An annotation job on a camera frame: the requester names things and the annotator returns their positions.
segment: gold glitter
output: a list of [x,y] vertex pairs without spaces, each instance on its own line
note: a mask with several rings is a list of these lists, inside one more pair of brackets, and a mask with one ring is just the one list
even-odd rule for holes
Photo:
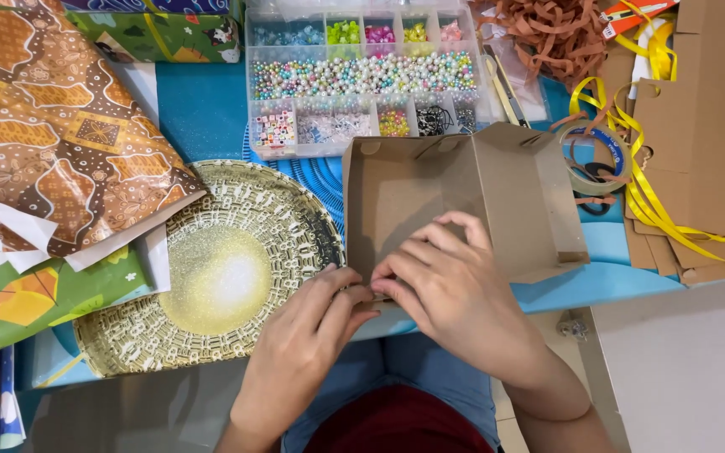
[[198,230],[169,247],[172,291],[161,308],[181,329],[220,335],[258,313],[270,291],[270,258],[253,236],[230,226]]
[[296,180],[241,160],[190,168],[209,193],[167,221],[173,291],[73,321],[97,376],[249,355],[264,321],[305,279],[346,263],[326,208]]

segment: bead organizer box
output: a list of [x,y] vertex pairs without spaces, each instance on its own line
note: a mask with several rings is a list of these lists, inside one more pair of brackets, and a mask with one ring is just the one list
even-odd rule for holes
[[251,148],[262,159],[340,156],[356,135],[418,137],[493,122],[469,10],[445,7],[301,8],[290,21],[249,8],[249,117],[292,119],[284,130],[252,126]]

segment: red shirt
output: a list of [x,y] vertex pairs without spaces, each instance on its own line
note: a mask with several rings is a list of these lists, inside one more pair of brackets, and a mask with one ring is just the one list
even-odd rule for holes
[[407,385],[360,396],[315,431],[304,453],[443,451],[492,453],[477,428],[452,406]]

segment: green wrapping paper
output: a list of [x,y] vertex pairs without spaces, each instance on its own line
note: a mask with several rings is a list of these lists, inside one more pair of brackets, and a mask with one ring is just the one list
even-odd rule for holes
[[0,349],[53,325],[149,294],[150,286],[132,245],[79,273],[61,258],[20,275],[0,260]]
[[239,30],[230,15],[67,11],[66,18],[114,62],[239,62]]

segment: hand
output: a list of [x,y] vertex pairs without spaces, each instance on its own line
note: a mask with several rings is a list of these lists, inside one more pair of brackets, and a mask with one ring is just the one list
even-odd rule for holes
[[[450,222],[464,228],[468,244],[444,227]],[[376,266],[370,286],[392,297],[428,337],[491,376],[530,386],[545,369],[544,339],[497,270],[486,229],[468,213],[449,211],[413,233]]]
[[307,409],[351,335],[379,315],[354,310],[374,296],[360,281],[352,268],[330,264],[267,319],[221,444],[232,435],[250,440],[226,451],[269,448]]

